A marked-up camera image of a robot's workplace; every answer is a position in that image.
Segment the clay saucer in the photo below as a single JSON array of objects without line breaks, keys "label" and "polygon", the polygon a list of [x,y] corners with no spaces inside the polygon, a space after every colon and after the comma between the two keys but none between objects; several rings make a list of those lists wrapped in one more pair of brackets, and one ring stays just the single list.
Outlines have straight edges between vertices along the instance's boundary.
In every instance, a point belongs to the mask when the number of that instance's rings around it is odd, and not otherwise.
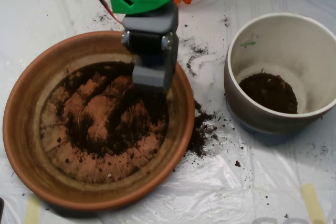
[{"label": "clay saucer", "polygon": [[[27,67],[9,96],[3,123],[8,159],[27,187],[54,205],[103,210],[129,204],[153,190],[187,148],[194,99],[179,65],[166,94],[167,117],[150,122],[152,114],[137,101],[122,111],[118,127],[139,125],[141,118],[146,134],[122,149],[104,145],[109,115],[131,83],[133,57],[120,40],[119,32],[100,31],[56,44]],[[74,141],[72,129],[85,125],[85,135]],[[97,154],[90,146],[103,150]]]}]

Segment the soil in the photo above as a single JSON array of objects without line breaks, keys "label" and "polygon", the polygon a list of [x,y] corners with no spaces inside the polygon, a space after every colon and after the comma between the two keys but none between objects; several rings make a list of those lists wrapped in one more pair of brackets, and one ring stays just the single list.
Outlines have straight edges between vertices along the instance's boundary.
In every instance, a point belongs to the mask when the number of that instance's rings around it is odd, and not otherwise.
[{"label": "soil", "polygon": [[200,114],[195,118],[193,133],[191,135],[187,151],[191,151],[196,153],[198,156],[202,156],[204,155],[203,147],[205,141],[207,140],[205,133],[211,134],[216,129],[208,129],[207,125],[204,125],[204,122],[211,120],[213,115],[203,112],[201,105],[196,101],[195,108]]},{"label": "soil", "polygon": [[92,159],[120,155],[151,132],[166,135],[165,94],[135,89],[133,68],[132,63],[98,63],[77,70],[59,85],[68,98],[58,101],[56,114],[67,122],[72,146],[92,153]]},{"label": "soil", "polygon": [[298,102],[293,89],[281,76],[257,73],[242,80],[239,86],[255,102],[268,109],[297,114]]}]

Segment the plastic sheet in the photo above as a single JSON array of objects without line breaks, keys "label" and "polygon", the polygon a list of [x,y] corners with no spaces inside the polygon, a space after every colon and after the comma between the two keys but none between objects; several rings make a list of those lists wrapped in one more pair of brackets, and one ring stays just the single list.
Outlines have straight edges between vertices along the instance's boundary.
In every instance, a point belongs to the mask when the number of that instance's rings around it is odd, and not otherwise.
[{"label": "plastic sheet", "polygon": [[[1,115],[18,76],[45,49],[75,34],[121,29],[98,0],[0,3]],[[180,6],[178,61],[195,99],[216,114],[208,123],[217,126],[219,141],[207,141],[203,158],[187,153],[154,192],[128,207],[70,219],[34,198],[13,173],[0,141],[1,223],[310,223],[300,192],[310,183],[326,223],[336,223],[336,110],[302,132],[280,136],[251,135],[227,111],[223,69],[229,42],[245,22],[270,12],[307,15],[336,33],[335,0],[193,0]]]}]

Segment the masking tape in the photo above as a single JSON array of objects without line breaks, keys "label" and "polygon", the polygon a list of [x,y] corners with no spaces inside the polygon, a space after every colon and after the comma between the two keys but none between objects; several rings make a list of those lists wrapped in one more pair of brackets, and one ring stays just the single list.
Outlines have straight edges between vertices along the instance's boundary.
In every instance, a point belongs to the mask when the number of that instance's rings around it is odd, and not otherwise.
[{"label": "masking tape", "polygon": [[301,193],[312,224],[326,224],[313,184],[301,186]]},{"label": "masking tape", "polygon": [[41,203],[35,194],[30,194],[28,198],[28,207],[25,224],[37,224],[40,214]]}]

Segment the soil in pot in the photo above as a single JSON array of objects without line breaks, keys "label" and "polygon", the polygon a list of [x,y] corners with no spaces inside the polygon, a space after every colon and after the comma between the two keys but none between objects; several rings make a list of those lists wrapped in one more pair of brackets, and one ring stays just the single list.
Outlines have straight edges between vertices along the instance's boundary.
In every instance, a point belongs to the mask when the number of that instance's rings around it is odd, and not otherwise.
[{"label": "soil in pot", "polygon": [[242,90],[260,105],[281,113],[296,114],[298,102],[292,87],[281,76],[257,73],[242,80]]},{"label": "soil in pot", "polygon": [[54,89],[41,114],[40,138],[61,172],[84,182],[119,180],[158,152],[169,122],[166,97],[134,89],[133,68],[97,63]]}]

